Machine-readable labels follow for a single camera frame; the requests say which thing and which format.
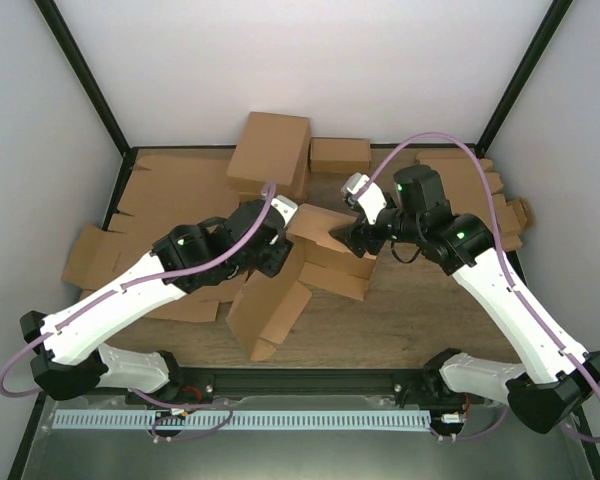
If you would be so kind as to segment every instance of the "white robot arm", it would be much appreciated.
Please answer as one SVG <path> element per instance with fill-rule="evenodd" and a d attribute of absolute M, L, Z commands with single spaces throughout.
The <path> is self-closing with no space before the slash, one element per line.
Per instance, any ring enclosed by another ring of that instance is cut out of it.
<path fill-rule="evenodd" d="M 197 274 L 166 278 L 209 262 L 236 245 L 262 210 L 263 200 L 243 203 L 227 219 L 180 225 L 118 278 L 71 307 L 51 315 L 29 312 L 20 320 L 27 343 L 47 336 L 31 361 L 35 382 L 52 398 L 66 400 L 97 387 L 138 389 L 161 400 L 182 386 L 180 369 L 169 352 L 141 354 L 106 345 L 109 337 L 166 303 L 203 286 L 218 285 L 257 269 L 278 274 L 293 244 L 284 232 L 298 206 L 278 196 L 255 234 L 233 256 Z M 155 277 L 146 282 L 138 278 Z"/>
<path fill-rule="evenodd" d="M 366 175 L 355 174 L 344 185 L 345 201 L 360 215 L 354 225 L 331 235 L 358 256 L 378 254 L 385 241 L 415 244 L 482 305 L 522 362 L 505 364 L 445 350 L 425 365 L 434 395 L 462 392 L 507 404 L 539 433 L 551 430 L 591 395 L 567 355 L 599 384 L 600 351 L 588 352 L 558 325 L 508 260 L 500 261 L 493 235 L 480 219 L 452 214 L 437 172 L 425 165 L 399 170 L 394 175 L 398 205 L 368 181 Z"/>

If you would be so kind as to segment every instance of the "cable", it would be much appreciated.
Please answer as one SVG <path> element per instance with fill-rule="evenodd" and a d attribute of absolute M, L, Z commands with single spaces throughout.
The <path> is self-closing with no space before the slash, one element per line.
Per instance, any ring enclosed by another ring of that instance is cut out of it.
<path fill-rule="evenodd" d="M 509 413 L 509 407 L 503 408 L 502 413 L 500 414 L 500 417 L 498 418 L 498 420 L 496 420 L 493 423 L 493 425 L 482 430 L 481 432 L 472 433 L 471 435 L 448 437 L 448 436 L 440 435 L 433 428 L 430 428 L 429 431 L 431 432 L 431 435 L 433 435 L 434 437 L 437 437 L 438 440 L 451 440 L 452 442 L 464 442 L 466 440 L 478 440 L 480 438 L 486 437 L 490 433 L 493 433 L 495 430 L 497 430 L 498 427 L 504 423 L 504 420 L 505 420 L 505 418 L 507 418 L 508 413 Z"/>
<path fill-rule="evenodd" d="M 197 440 L 198 438 L 207 437 L 207 436 L 209 436 L 209 435 L 211 435 L 213 433 L 216 433 L 222 427 L 224 427 L 225 425 L 227 425 L 231 421 L 232 418 L 233 418 L 233 410 L 229 410 L 229 415 L 227 416 L 227 418 L 225 418 L 219 424 L 211 427 L 208 430 L 204 430 L 202 432 L 198 432 L 198 433 L 195 433 L 193 435 L 187 435 L 186 437 L 181 437 L 181 436 L 177 436 L 177 437 L 161 437 L 160 435 L 158 435 L 158 432 L 156 431 L 156 428 L 158 427 L 158 425 L 160 425 L 162 422 L 164 422 L 166 420 L 169 420 L 169 419 L 181 420 L 180 417 L 177 417 L 175 415 L 169 415 L 169 416 L 157 419 L 153 423 L 153 425 L 151 425 L 151 435 L 153 436 L 153 441 L 155 443 L 158 443 L 160 441 L 160 439 L 162 439 L 165 442 L 169 442 L 169 443 L 173 443 L 173 442 L 186 442 L 186 441 L 189 441 L 189 440 Z"/>
<path fill-rule="evenodd" d="M 420 240 L 422 240 L 424 243 L 427 243 L 427 239 L 424 238 L 424 233 L 422 233 L 422 223 L 420 223 L 421 219 L 422 212 L 416 213 L 416 230 L 418 231 L 418 237 L 420 237 Z"/>
<path fill-rule="evenodd" d="M 7 387 L 4 386 L 4 379 L 9 373 L 9 370 L 13 368 L 13 366 L 18 363 L 22 357 L 24 357 L 31 350 L 36 348 L 38 345 L 41 345 L 47 338 L 49 338 L 52 333 L 45 333 L 44 335 L 39 336 L 33 342 L 27 343 L 22 349 L 16 353 L 13 357 L 9 359 L 7 363 L 4 364 L 2 369 L 0 370 L 0 394 L 4 397 L 8 398 L 22 398 L 28 397 L 29 395 L 35 395 L 36 393 L 40 393 L 42 389 L 40 387 L 34 387 L 29 390 L 24 390 L 22 392 L 12 392 L 11 390 L 7 390 Z"/>
<path fill-rule="evenodd" d="M 369 188 L 369 186 L 378 178 L 378 175 L 380 175 L 382 170 L 389 164 L 389 162 L 391 160 L 393 160 L 395 158 L 395 156 L 398 154 L 398 152 L 400 152 L 403 148 L 405 148 L 412 142 L 415 142 L 417 140 L 421 140 L 421 139 L 427 138 L 427 137 L 442 138 L 444 140 L 447 140 L 448 142 L 456 144 L 460 149 L 462 149 L 469 156 L 469 158 L 473 162 L 474 167 L 476 167 L 476 170 L 478 171 L 478 174 L 480 175 L 480 180 L 482 181 L 482 186 L 484 188 L 484 192 L 487 197 L 487 204 L 489 206 L 489 216 L 491 218 L 491 225 L 493 228 L 493 238 L 494 238 L 495 245 L 496 245 L 496 256 L 498 257 L 498 263 L 500 264 L 500 268 L 502 269 L 504 278 L 506 279 L 507 283 L 509 284 L 509 287 L 515 293 L 518 300 L 520 300 L 522 305 L 531 314 L 531 316 L 538 323 L 540 328 L 542 328 L 542 330 L 544 330 L 544 332 L 549 336 L 549 338 L 551 338 L 553 343 L 555 343 L 555 345 L 560 350 L 564 350 L 566 348 L 566 345 L 560 340 L 560 338 L 558 338 L 558 336 L 555 333 L 553 333 L 553 331 L 549 328 L 549 326 L 544 322 L 544 320 L 542 319 L 540 314 L 538 314 L 538 312 L 536 312 L 536 310 L 533 308 L 533 306 L 531 306 L 531 304 L 526 299 L 524 294 L 522 292 L 518 291 L 518 289 L 516 288 L 516 283 L 513 280 L 513 277 L 511 276 L 511 274 L 509 273 L 509 269 L 507 268 L 507 261 L 506 261 L 504 249 L 502 248 L 502 241 L 500 240 L 500 230 L 498 228 L 498 221 L 496 218 L 495 206 L 493 204 L 493 199 L 491 198 L 491 189 L 489 188 L 489 181 L 487 180 L 487 177 L 486 177 L 484 171 L 482 170 L 482 167 L 480 165 L 480 161 L 478 160 L 478 157 L 476 157 L 475 154 L 471 151 L 471 149 L 469 147 L 467 147 L 464 143 L 462 143 L 459 139 L 457 139 L 456 137 L 454 137 L 452 135 L 448 135 L 446 133 L 441 133 L 441 132 L 420 133 L 418 135 L 414 135 L 414 136 L 408 138 L 407 140 L 402 142 L 400 145 L 398 145 L 396 148 L 394 148 L 391 151 L 391 153 L 389 153 L 389 155 L 387 155 L 387 158 L 385 158 L 382 161 L 382 163 L 378 166 L 378 168 L 376 168 L 376 170 L 373 172 L 373 174 L 371 175 L 371 177 L 369 178 L 367 183 L 355 195 L 353 195 L 353 199 L 357 200 Z M 587 371 L 587 369 L 584 367 L 584 365 L 582 365 L 573 354 L 566 353 L 565 356 L 567 357 L 567 359 L 569 359 L 569 361 L 573 364 L 573 366 L 578 370 L 578 372 L 580 372 L 580 374 L 583 376 L 583 378 L 589 384 L 589 386 L 591 387 L 591 390 L 596 394 L 596 396 L 598 397 L 598 401 L 600 402 L 600 386 L 596 383 L 596 381 L 593 379 L 591 374 Z M 568 431 L 569 433 L 573 433 L 573 434 L 577 433 L 573 429 L 567 429 L 566 431 Z M 582 435 L 579 433 L 576 436 L 586 442 L 600 443 L 600 436 L 599 437 L 590 437 L 590 436 Z"/>
<path fill-rule="evenodd" d="M 176 404 L 176 403 L 167 403 L 167 402 L 162 402 L 160 400 L 157 400 L 153 397 L 151 397 L 150 395 L 147 395 L 144 392 L 141 392 L 140 390 L 137 390 L 135 388 L 132 388 L 131 391 L 133 393 L 135 393 L 138 397 L 140 397 L 141 399 L 143 399 L 145 402 L 151 403 L 152 405 L 155 405 L 156 407 L 161 407 L 161 408 L 167 408 L 169 410 L 171 410 L 172 408 L 179 408 L 182 410 L 187 410 L 187 411 L 196 411 L 196 410 L 201 410 L 201 409 L 217 409 L 218 405 L 215 405 L 213 403 L 205 403 L 205 404 Z M 187 440 L 195 440 L 197 438 L 202 438 L 202 437 L 206 437 L 207 435 L 211 435 L 212 433 L 217 432 L 218 430 L 220 430 L 222 427 L 224 427 L 225 425 L 227 425 L 231 419 L 233 418 L 233 409 L 228 408 L 227 411 L 229 412 L 229 416 L 227 418 L 225 418 L 222 422 L 220 422 L 218 425 L 210 428 L 209 430 L 205 430 L 204 432 L 199 432 L 198 434 L 195 435 L 188 435 L 186 437 L 167 437 L 167 438 L 171 438 L 171 440 L 165 439 L 165 441 L 168 442 L 184 442 Z M 158 442 L 160 437 L 157 432 L 156 432 L 156 427 L 163 421 L 165 421 L 168 418 L 179 418 L 175 415 L 170 415 L 168 417 L 162 417 L 158 420 L 156 420 L 154 422 L 154 424 L 151 426 L 151 434 L 153 435 L 153 439 L 154 442 Z"/>
<path fill-rule="evenodd" d="M 262 210 L 256 217 L 256 220 L 253 222 L 253 225 L 251 225 L 251 227 L 249 227 L 249 230 L 247 230 L 245 232 L 245 234 L 240 238 L 240 240 L 238 240 L 235 243 L 235 245 L 233 245 L 226 252 L 217 256 L 213 260 L 211 260 L 207 263 L 204 263 L 202 265 L 198 265 L 196 267 L 183 268 L 181 270 L 174 270 L 171 272 L 155 273 L 153 275 L 146 275 L 144 277 L 136 278 L 134 280 L 131 280 L 129 282 L 122 284 L 121 285 L 122 290 L 126 290 L 135 285 L 149 282 L 151 280 L 181 277 L 184 275 L 194 275 L 196 273 L 201 273 L 201 272 L 204 272 L 206 270 L 209 270 L 213 267 L 220 265 L 222 262 L 226 261 L 232 255 L 237 253 L 242 247 L 244 247 L 244 245 L 256 233 L 258 228 L 260 228 L 260 226 L 262 225 L 262 222 L 264 222 L 264 219 L 267 216 L 267 213 L 269 213 L 269 209 L 271 208 L 271 202 L 273 201 L 273 196 L 275 195 L 275 192 L 276 192 L 276 182 L 272 181 L 272 182 L 268 182 L 267 184 L 265 184 L 265 186 L 262 189 L 262 193 L 265 195 L 264 205 L 262 206 Z M 75 321 L 81 315 L 84 315 L 86 312 L 88 312 L 92 308 L 96 307 L 97 305 L 101 304 L 108 298 L 114 296 L 116 293 L 118 293 L 117 290 L 109 290 L 109 291 L 103 293 L 102 295 L 100 295 L 98 298 L 87 303 L 82 308 L 79 308 L 73 314 L 69 315 L 65 320 L 63 320 L 58 325 L 56 325 L 56 331 L 59 332 L 66 326 L 70 325 L 71 322 Z M 48 333 L 45 333 L 44 335 L 41 335 L 40 337 L 36 338 L 33 342 L 25 345 L 22 348 L 22 350 L 20 350 L 18 353 L 16 353 L 13 357 L 11 357 L 7 361 L 7 363 L 4 364 L 4 366 L 0 370 L 0 393 L 2 395 L 4 395 L 5 397 L 9 397 L 9 398 L 20 398 L 20 397 L 26 397 L 28 395 L 34 395 L 34 394 L 40 392 L 40 388 L 32 388 L 30 390 L 25 390 L 22 392 L 12 392 L 10 390 L 7 390 L 7 388 L 4 386 L 4 381 L 5 381 L 7 374 L 9 373 L 11 368 L 16 364 L 16 362 L 18 362 L 20 359 L 22 359 L 22 357 L 24 357 L 27 354 L 27 352 L 32 351 L 35 347 L 41 345 L 51 335 L 53 335 L 53 334 L 51 332 L 48 332 Z"/>
<path fill-rule="evenodd" d="M 400 263 L 404 263 L 405 265 L 415 262 L 417 260 L 417 258 L 420 256 L 421 252 L 422 252 L 422 249 L 419 248 L 418 250 L 416 250 L 416 253 L 414 253 L 413 256 L 409 260 L 405 261 L 405 260 L 402 260 L 400 258 L 400 256 L 398 255 L 398 252 L 396 252 L 396 242 L 391 242 L 391 255 L 393 255 L 393 258 L 398 260 Z"/>

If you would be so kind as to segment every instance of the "red wire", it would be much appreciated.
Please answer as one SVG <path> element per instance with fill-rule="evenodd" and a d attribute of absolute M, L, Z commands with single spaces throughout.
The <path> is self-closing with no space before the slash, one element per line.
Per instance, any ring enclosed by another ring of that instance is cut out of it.
<path fill-rule="evenodd" d="M 198 399 L 198 403 L 202 402 L 202 392 L 198 387 L 194 387 L 193 385 L 185 385 L 182 387 L 183 392 L 193 392 L 196 394 L 196 398 Z"/>
<path fill-rule="evenodd" d="M 469 419 L 469 407 L 471 407 L 471 400 L 469 400 L 469 394 L 464 394 L 466 406 L 464 408 L 464 421 L 466 422 Z"/>

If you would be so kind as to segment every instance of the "wood grain surface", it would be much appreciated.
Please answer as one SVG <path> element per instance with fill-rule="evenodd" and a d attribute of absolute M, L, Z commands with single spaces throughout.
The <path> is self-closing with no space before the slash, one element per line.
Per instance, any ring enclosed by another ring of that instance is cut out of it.
<path fill-rule="evenodd" d="M 372 150 L 372 168 L 389 153 Z M 415 149 L 403 150 L 379 179 L 392 191 L 393 172 L 413 164 Z M 231 149 L 141 150 L 143 155 L 231 158 Z M 340 188 L 348 175 L 312 173 L 308 203 L 350 213 Z M 398 245 L 409 258 L 415 249 Z M 418 368 L 447 347 L 498 361 L 517 361 L 504 336 L 478 303 L 438 266 L 418 259 L 396 262 L 386 248 L 379 258 L 363 302 L 312 288 L 313 298 L 279 350 L 253 363 L 226 324 L 229 304 L 215 323 L 141 319 L 109 343 L 141 352 L 168 350 L 188 366 L 278 366 L 333 368 Z"/>

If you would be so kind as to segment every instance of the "white panel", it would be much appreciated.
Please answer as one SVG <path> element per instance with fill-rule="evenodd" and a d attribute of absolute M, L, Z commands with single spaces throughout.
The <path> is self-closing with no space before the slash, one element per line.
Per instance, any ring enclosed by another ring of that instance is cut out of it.
<path fill-rule="evenodd" d="M 491 156 L 536 212 L 521 251 L 532 290 L 600 350 L 600 1 L 574 2 Z M 600 434 L 596 400 L 585 410 Z"/>
<path fill-rule="evenodd" d="M 120 158 L 32 1 L 0 2 L 0 367 L 18 320 L 75 300 L 60 274 L 81 226 L 99 223 Z M 28 360 L 10 377 L 32 385 Z M 0 396 L 0 478 L 33 399 Z"/>
<path fill-rule="evenodd" d="M 477 141 L 549 0 L 61 0 L 132 145 L 233 144 L 250 110 L 316 135 Z"/>

